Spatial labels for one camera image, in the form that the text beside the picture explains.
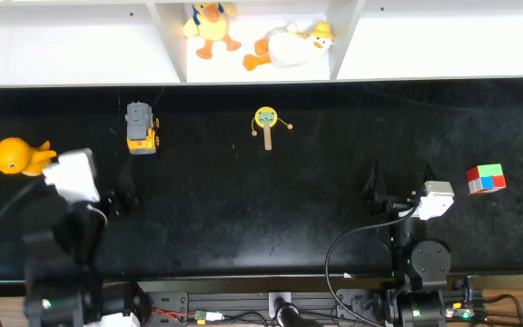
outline black tabletop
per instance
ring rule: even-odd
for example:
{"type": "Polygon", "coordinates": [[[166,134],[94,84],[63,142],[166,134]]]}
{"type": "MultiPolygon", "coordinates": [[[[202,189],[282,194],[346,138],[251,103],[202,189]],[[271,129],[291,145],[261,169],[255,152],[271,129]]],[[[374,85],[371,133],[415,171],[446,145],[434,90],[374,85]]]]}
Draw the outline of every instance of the black tabletop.
{"type": "MultiPolygon", "coordinates": [[[[523,273],[523,79],[0,89],[0,140],[10,136],[89,147],[102,190],[139,194],[142,207],[102,237],[109,278],[322,273],[336,236],[378,222],[360,199],[376,158],[391,193],[418,190],[425,164],[451,182],[455,203],[427,233],[451,248],[453,273],[523,273]],[[156,101],[158,158],[128,154],[132,101],[156,101]],[[270,152],[251,135],[264,105],[294,125],[272,129],[270,152]],[[477,164],[502,164],[508,188],[469,195],[477,164]]],[[[0,207],[31,180],[0,173],[0,207]]],[[[63,209],[43,196],[4,218],[0,279],[23,279],[22,234],[63,209]]],[[[333,271],[390,275],[386,232],[341,243],[333,271]]]]}

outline duck beak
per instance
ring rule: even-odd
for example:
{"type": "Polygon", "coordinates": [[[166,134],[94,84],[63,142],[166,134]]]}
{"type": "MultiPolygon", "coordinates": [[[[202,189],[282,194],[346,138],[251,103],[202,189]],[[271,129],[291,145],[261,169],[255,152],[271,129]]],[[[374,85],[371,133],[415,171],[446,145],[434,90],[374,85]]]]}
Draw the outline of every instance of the duck beak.
{"type": "Polygon", "coordinates": [[[219,9],[217,7],[218,6],[215,4],[210,4],[210,5],[207,5],[205,7],[205,9],[203,10],[205,17],[207,17],[207,19],[210,22],[215,23],[219,20],[219,9]]]}

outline red cube face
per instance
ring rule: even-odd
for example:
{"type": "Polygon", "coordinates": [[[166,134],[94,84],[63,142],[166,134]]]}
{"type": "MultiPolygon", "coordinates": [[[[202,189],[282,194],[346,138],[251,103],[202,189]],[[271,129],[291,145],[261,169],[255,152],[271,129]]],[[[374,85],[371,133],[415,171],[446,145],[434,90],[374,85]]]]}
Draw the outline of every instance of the red cube face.
{"type": "Polygon", "coordinates": [[[503,188],[506,187],[506,179],[504,179],[504,176],[493,176],[494,180],[494,187],[496,188],[503,188]]]}
{"type": "Polygon", "coordinates": [[[468,170],[468,182],[475,181],[479,178],[478,167],[473,167],[468,170]]]}

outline white duck plush toy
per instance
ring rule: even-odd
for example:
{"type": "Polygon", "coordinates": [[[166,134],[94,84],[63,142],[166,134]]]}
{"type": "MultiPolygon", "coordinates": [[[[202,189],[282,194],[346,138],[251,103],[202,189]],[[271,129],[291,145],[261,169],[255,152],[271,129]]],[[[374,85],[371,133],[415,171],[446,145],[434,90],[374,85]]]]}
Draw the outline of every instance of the white duck plush toy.
{"type": "Polygon", "coordinates": [[[331,26],[318,22],[314,30],[307,34],[298,32],[296,24],[287,28],[277,28],[267,38],[255,43],[255,54],[247,54],[243,65],[252,71],[261,64],[272,63],[279,67],[292,67],[306,64],[325,55],[332,46],[334,35],[331,26]]]}

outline yellow toy truck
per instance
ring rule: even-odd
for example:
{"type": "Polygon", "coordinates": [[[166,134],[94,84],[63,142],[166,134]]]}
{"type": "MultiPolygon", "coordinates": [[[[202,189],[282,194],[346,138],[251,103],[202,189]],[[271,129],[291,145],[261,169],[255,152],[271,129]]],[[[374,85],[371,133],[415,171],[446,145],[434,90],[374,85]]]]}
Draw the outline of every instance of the yellow toy truck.
{"type": "Polygon", "coordinates": [[[126,106],[126,143],[131,154],[155,154],[160,140],[156,132],[159,118],[148,104],[131,103],[126,106]]]}

